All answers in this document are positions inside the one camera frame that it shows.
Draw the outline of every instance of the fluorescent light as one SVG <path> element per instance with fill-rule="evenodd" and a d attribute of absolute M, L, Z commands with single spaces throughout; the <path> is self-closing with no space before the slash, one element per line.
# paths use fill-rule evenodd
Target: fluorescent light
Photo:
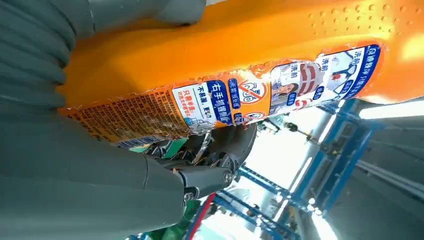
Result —
<path fill-rule="evenodd" d="M 341 101 L 339 101 L 338 102 L 338 108 L 341 108 L 341 107 L 343 107 L 343 105 L 346 103 L 346 100 L 341 100 Z"/>
<path fill-rule="evenodd" d="M 300 170 L 299 176 L 297 176 L 296 180 L 294 181 L 293 185 L 291 186 L 291 188 L 289 189 L 290 193 L 293 193 L 296 188 L 298 187 L 299 183 L 302 180 L 302 177 L 305 175 L 306 173 L 306 169 L 308 169 L 309 165 L 312 162 L 312 157 L 310 156 L 306 162 L 305 165 L 302 167 L 302 170 Z"/>
<path fill-rule="evenodd" d="M 253 234 L 259 239 L 262 235 L 262 228 L 260 226 L 255 227 Z"/>
<path fill-rule="evenodd" d="M 321 133 L 321 136 L 319 136 L 318 143 L 322 143 L 324 141 L 335 120 L 336 114 L 333 114 L 330 120 L 328 121 L 327 125 L 325 126 L 324 131 Z"/>
<path fill-rule="evenodd" d="M 299 183 L 301 182 L 301 180 L 302 180 L 303 176 L 305 175 L 306 170 L 308 169 L 308 167 L 309 167 L 309 165 L 311 164 L 311 162 L 312 162 L 312 157 L 310 156 L 310 157 L 306 160 L 306 162 L 305 162 L 304 166 L 303 166 L 303 167 L 302 167 L 302 169 L 300 170 L 299 175 L 297 176 L 297 178 L 296 178 L 296 180 L 294 181 L 293 185 L 292 185 L 292 186 L 291 186 L 291 188 L 289 189 L 290 193 L 293 193 L 293 192 L 296 190 L 296 188 L 298 187 Z M 277 220 L 281 217 L 281 214 L 283 213 L 284 208 L 285 208 L 285 207 L 287 206 L 287 204 L 289 203 L 289 200 L 288 200 L 288 199 L 286 199 L 286 200 L 284 200 L 284 201 L 282 202 L 281 207 L 278 209 L 277 213 L 275 214 L 275 217 L 274 217 L 274 219 L 273 219 L 274 221 L 277 221 Z"/>
<path fill-rule="evenodd" d="M 338 240 L 330 224 L 324 218 L 312 214 L 312 221 L 321 240 Z"/>
<path fill-rule="evenodd" d="M 359 113 L 361 119 L 385 119 L 424 116 L 424 101 L 411 101 L 400 104 L 370 107 Z"/>
<path fill-rule="evenodd" d="M 281 207 L 278 209 L 277 213 L 275 214 L 275 217 L 273 219 L 274 222 L 278 221 L 278 219 L 281 217 L 281 214 L 283 214 L 284 208 L 286 208 L 287 204 L 289 203 L 289 200 L 284 200 L 281 204 Z"/>
<path fill-rule="evenodd" d="M 283 200 L 283 196 L 281 196 L 280 194 L 278 194 L 278 195 L 275 197 L 275 200 L 277 201 L 277 203 L 280 203 L 280 202 Z"/>

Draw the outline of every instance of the red stripe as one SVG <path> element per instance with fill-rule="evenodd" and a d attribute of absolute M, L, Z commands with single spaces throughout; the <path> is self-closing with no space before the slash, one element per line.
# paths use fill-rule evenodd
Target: red stripe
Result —
<path fill-rule="evenodd" d="M 301 95 L 304 92 L 305 88 L 306 88 L 306 82 L 302 83 L 302 86 L 300 87 L 299 93 L 297 95 L 298 96 Z"/>
<path fill-rule="evenodd" d="M 306 90 L 306 93 L 309 93 L 312 90 L 312 88 L 314 87 L 314 85 L 315 85 L 315 81 L 311 81 L 309 83 L 309 87 Z"/>
<path fill-rule="evenodd" d="M 197 220 L 194 223 L 194 227 L 193 227 L 192 231 L 190 232 L 190 234 L 188 235 L 188 239 L 189 240 L 192 240 L 193 239 L 193 237 L 195 236 L 196 231 L 199 229 L 200 224 L 202 223 L 203 218 L 205 218 L 206 212 L 208 212 L 208 209 L 211 207 L 211 203 L 212 203 L 212 201 L 215 198 L 215 194 L 216 193 L 212 193 L 204 201 L 204 203 L 203 203 L 204 208 L 199 213 L 199 216 L 197 217 Z"/>
<path fill-rule="evenodd" d="M 308 80 L 308 76 L 306 75 L 305 64 L 300 65 L 300 76 L 302 77 L 302 82 Z"/>
<path fill-rule="evenodd" d="M 307 66 L 310 71 L 310 79 L 315 79 L 315 68 L 313 66 Z"/>
<path fill-rule="evenodd" d="M 256 94 L 256 92 L 251 91 L 251 90 L 249 90 L 249 89 L 245 88 L 245 87 L 244 87 L 244 86 L 242 86 L 242 85 L 239 85 L 239 86 L 238 86 L 238 88 L 239 88 L 239 89 L 241 89 L 243 92 L 246 92 L 246 93 L 248 93 L 248 94 L 252 95 L 252 96 L 253 96 L 253 97 L 255 97 L 255 98 L 258 98 L 258 99 L 262 99 L 262 98 L 263 98 L 263 96 Z"/>

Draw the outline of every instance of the blue label section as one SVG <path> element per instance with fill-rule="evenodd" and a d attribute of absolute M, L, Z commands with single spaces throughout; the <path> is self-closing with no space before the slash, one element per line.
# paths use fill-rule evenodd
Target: blue label section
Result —
<path fill-rule="evenodd" d="M 191 118 L 189 118 L 189 117 L 185 117 L 184 118 L 184 122 L 187 124 L 187 126 L 191 126 L 191 125 L 193 125 L 193 121 L 192 121 L 192 119 Z"/>
<path fill-rule="evenodd" d="M 292 92 L 292 93 L 290 93 L 288 95 L 288 97 L 287 97 L 287 104 L 286 104 L 287 106 L 291 106 L 291 105 L 295 104 L 296 95 L 297 95 L 296 92 Z"/>
<path fill-rule="evenodd" d="M 235 125 L 242 125 L 243 124 L 243 116 L 240 112 L 234 114 L 234 121 L 235 121 Z"/>
<path fill-rule="evenodd" d="M 163 141 L 163 139 L 157 138 L 155 136 L 144 136 L 138 139 L 117 142 L 116 144 L 121 148 L 129 149 L 134 147 L 141 147 L 146 144 L 157 143 L 160 141 Z"/>
<path fill-rule="evenodd" d="M 380 47 L 378 45 L 373 44 L 365 47 L 365 53 L 363 55 L 363 61 L 359 69 L 359 74 L 356 78 L 356 81 L 352 84 L 349 92 L 343 97 L 344 99 L 354 97 L 367 84 L 368 80 L 370 80 L 371 75 L 374 72 L 374 69 L 377 66 L 379 56 Z"/>
<path fill-rule="evenodd" d="M 354 84 L 354 81 L 353 81 L 352 79 L 351 79 L 351 80 L 347 80 L 347 81 L 344 83 L 344 86 L 343 86 L 343 88 L 341 89 L 340 94 L 345 94 L 345 93 L 347 93 L 347 92 L 349 91 L 349 89 L 351 88 L 352 84 Z"/>
<path fill-rule="evenodd" d="M 230 78 L 228 80 L 229 95 L 231 98 L 231 104 L 233 109 L 240 108 L 240 97 L 239 97 L 239 87 L 237 86 L 237 79 Z"/>
<path fill-rule="evenodd" d="M 324 86 L 320 86 L 315 90 L 315 95 L 313 95 L 312 100 L 318 100 L 319 98 L 321 98 L 321 96 L 323 95 L 324 92 Z"/>
<path fill-rule="evenodd" d="M 206 84 L 216 119 L 221 123 L 232 125 L 233 118 L 225 84 L 220 80 L 208 81 Z"/>

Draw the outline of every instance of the bottle label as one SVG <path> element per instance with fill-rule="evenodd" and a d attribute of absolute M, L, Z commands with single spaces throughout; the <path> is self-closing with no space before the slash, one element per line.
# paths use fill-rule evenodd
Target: bottle label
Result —
<path fill-rule="evenodd" d="M 380 52 L 371 44 L 315 61 L 269 61 L 59 112 L 95 138 L 136 147 L 353 98 L 372 76 Z"/>

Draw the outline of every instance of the blue metal frame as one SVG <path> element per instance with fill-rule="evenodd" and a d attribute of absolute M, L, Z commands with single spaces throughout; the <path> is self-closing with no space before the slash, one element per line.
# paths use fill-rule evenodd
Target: blue metal frame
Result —
<path fill-rule="evenodd" d="M 287 199 L 289 203 L 291 203 L 293 206 L 299 208 L 300 210 L 304 212 L 309 212 L 308 210 L 308 203 L 301 199 L 300 197 L 294 197 L 289 190 L 285 189 L 282 186 L 279 186 L 278 184 L 274 183 L 273 181 L 263 177 L 259 173 L 253 171 L 252 169 L 242 166 L 238 170 L 238 174 L 241 176 L 249 179 L 250 181 L 254 182 L 255 184 L 258 184 L 259 186 L 263 187 L 268 192 L 278 195 L 280 194 L 283 198 Z"/>
<path fill-rule="evenodd" d="M 346 185 L 346 182 L 351 176 L 356 162 L 364 152 L 373 131 L 384 127 L 382 124 L 376 123 L 375 121 L 364 121 L 357 114 L 352 113 L 351 110 L 355 102 L 356 100 L 354 99 L 347 100 L 340 109 L 337 104 L 328 104 L 318 107 L 329 114 L 336 114 L 336 119 L 327 136 L 323 140 L 323 144 L 331 144 L 331 142 L 340 133 L 345 122 L 351 123 L 357 127 L 357 130 L 345 144 L 340 156 L 333 159 L 335 160 L 334 167 L 328 174 L 328 178 L 323 183 L 321 191 L 317 193 L 315 206 L 318 206 L 321 210 L 323 210 L 323 212 L 327 212 L 327 210 L 333 206 L 342 188 Z M 308 170 L 303 176 L 302 181 L 294 191 L 292 195 L 293 198 L 299 199 L 306 194 L 318 168 L 321 166 L 326 157 L 326 153 L 323 151 L 319 151 L 316 154 L 315 158 L 310 163 Z M 289 213 L 285 210 L 278 222 L 284 224 L 287 222 L 288 218 Z"/>
<path fill-rule="evenodd" d="M 206 208 L 206 207 L 207 207 L 206 204 L 202 204 L 202 206 L 200 206 L 199 209 L 197 210 L 196 214 L 194 215 L 194 218 L 191 220 L 191 223 L 188 226 L 187 233 L 184 236 L 185 240 L 190 240 L 189 234 L 194 230 L 195 222 L 199 221 L 200 212 L 203 211 L 203 209 Z"/>
<path fill-rule="evenodd" d="M 255 226 L 260 227 L 262 230 L 264 230 L 265 232 L 267 232 L 268 234 L 273 236 L 273 238 L 275 240 L 283 240 L 283 239 L 300 240 L 301 239 L 301 237 L 297 233 L 293 232 L 288 227 L 274 222 L 272 219 L 267 217 L 265 214 L 263 214 L 262 212 L 260 212 L 256 208 L 251 207 L 250 205 L 243 202 L 241 199 L 235 197 L 234 195 L 230 194 L 229 192 L 220 191 L 220 193 L 226 195 L 227 197 L 230 197 L 232 200 L 238 202 L 239 204 L 246 207 L 250 211 L 255 212 L 257 214 L 256 217 L 250 217 L 250 216 L 244 214 L 243 212 L 239 211 L 233 205 L 231 205 L 231 203 L 229 203 L 227 200 L 222 198 L 220 195 L 217 195 L 213 199 L 214 203 L 226 208 L 227 210 L 229 210 L 230 212 L 232 212 L 232 213 L 236 214 L 237 216 L 243 218 L 247 222 L 249 222 L 249 223 L 251 223 Z M 256 219 L 261 219 L 261 223 L 258 224 Z"/>
<path fill-rule="evenodd" d="M 292 231 L 290 228 L 286 227 L 285 225 L 281 225 L 281 224 L 275 222 L 270 217 L 266 216 L 264 213 L 260 212 L 258 209 L 254 208 L 254 207 L 251 207 L 249 204 L 245 203 L 244 201 L 242 201 L 238 197 L 234 196 L 233 194 L 231 194 L 231 193 L 229 193 L 229 192 L 227 192 L 225 190 L 221 190 L 221 191 L 219 191 L 219 193 L 226 195 L 227 197 L 231 198 L 233 201 L 236 201 L 237 203 L 239 203 L 243 207 L 245 207 L 245 208 L 249 209 L 250 211 L 254 212 L 257 215 L 258 218 L 265 219 L 266 222 L 268 222 L 268 223 L 270 223 L 272 225 L 272 226 L 269 226 L 269 224 L 267 224 L 268 227 L 282 230 L 282 231 L 288 233 L 290 236 L 293 236 L 295 239 L 300 239 L 301 238 L 297 233 L 295 233 L 294 231 Z"/>

